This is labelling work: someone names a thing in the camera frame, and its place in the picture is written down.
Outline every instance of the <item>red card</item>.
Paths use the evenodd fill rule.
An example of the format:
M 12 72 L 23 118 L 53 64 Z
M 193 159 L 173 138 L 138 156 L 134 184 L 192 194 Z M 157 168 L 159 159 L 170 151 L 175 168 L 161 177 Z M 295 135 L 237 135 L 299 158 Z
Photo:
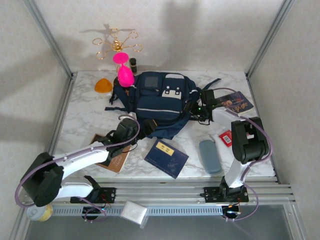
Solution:
M 232 145 L 232 135 L 230 130 L 222 133 L 219 137 L 227 147 L 230 147 Z

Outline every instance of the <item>gold wire holder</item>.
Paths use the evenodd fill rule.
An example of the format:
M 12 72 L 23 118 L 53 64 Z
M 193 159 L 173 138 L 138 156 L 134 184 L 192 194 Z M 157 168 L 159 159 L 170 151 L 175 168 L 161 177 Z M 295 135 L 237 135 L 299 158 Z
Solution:
M 138 33 L 135 31 L 132 31 L 129 33 L 128 37 L 124 40 L 124 41 L 120 41 L 117 37 L 117 34 L 119 33 L 119 29 L 118 28 L 112 28 L 110 30 L 110 35 L 113 37 L 113 41 L 112 43 L 109 43 L 107 41 L 104 41 L 102 38 L 98 37 L 92 40 L 92 43 L 94 45 L 100 45 L 100 44 L 107 44 L 110 46 L 110 49 L 105 51 L 105 52 L 101 52 L 98 51 L 95 55 L 95 57 L 99 60 L 104 59 L 107 56 L 107 52 L 110 51 L 116 51 L 116 52 L 122 52 L 123 49 L 126 48 L 132 48 L 133 51 L 135 52 L 141 52 L 142 49 L 144 49 L 144 46 L 141 44 L 135 44 L 135 45 L 128 45 L 128 46 L 124 46 L 125 42 L 128 39 L 136 39 L 138 37 Z

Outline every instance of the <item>orange silicone object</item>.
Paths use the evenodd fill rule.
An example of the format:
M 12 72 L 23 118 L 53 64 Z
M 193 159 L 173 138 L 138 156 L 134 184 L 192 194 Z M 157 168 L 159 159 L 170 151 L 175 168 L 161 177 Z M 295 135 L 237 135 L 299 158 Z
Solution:
M 108 79 L 106 79 L 106 78 L 101 78 L 101 79 L 95 84 L 94 90 L 95 90 L 97 93 L 100 93 L 100 94 L 109 93 L 109 92 L 112 91 L 112 84 L 111 84 L 111 82 L 110 82 Z

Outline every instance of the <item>white marble surface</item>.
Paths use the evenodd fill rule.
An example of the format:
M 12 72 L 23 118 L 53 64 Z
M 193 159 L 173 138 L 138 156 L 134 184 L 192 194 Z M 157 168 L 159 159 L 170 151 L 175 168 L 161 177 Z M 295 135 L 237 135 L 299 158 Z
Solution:
M 212 80 L 221 78 L 222 80 L 213 85 L 214 88 L 228 87 L 241 91 L 253 103 L 245 74 L 241 71 L 178 72 L 188 76 L 199 87 L 204 87 Z M 109 98 L 101 98 L 100 94 L 94 91 L 95 84 L 99 79 L 107 78 L 113 81 L 115 76 L 115 71 L 80 71 L 78 73 L 57 143 L 56 154 L 67 153 L 85 147 L 90 144 L 95 133 L 105 135 L 109 131 L 116 129 L 119 123 L 118 116 L 123 112 L 117 110 L 105 111 L 105 107 L 109 106 Z M 217 97 L 229 93 L 224 90 L 215 92 Z M 113 106 L 123 107 L 120 100 L 115 101 Z M 246 113 L 245 116 L 254 117 L 256 112 L 252 110 Z M 199 143 L 226 130 L 226 128 L 215 122 L 212 122 L 210 126 L 205 126 L 196 121 L 189 121 L 172 140 L 164 139 L 165 142 L 189 156 L 178 178 L 210 177 L 199 158 Z M 130 153 L 120 173 L 114 173 L 103 167 L 91 165 L 74 175 L 90 175 L 96 178 L 167 178 L 167 174 L 144 161 L 155 141 L 155 138 L 145 138 L 139 141 L 138 147 Z M 233 158 L 230 157 L 230 154 L 222 152 L 220 156 L 222 172 L 215 175 L 215 177 L 224 176 L 228 172 L 232 161 Z M 248 176 L 252 177 L 271 177 L 274 175 L 275 172 L 269 160 L 253 166 L 248 174 Z

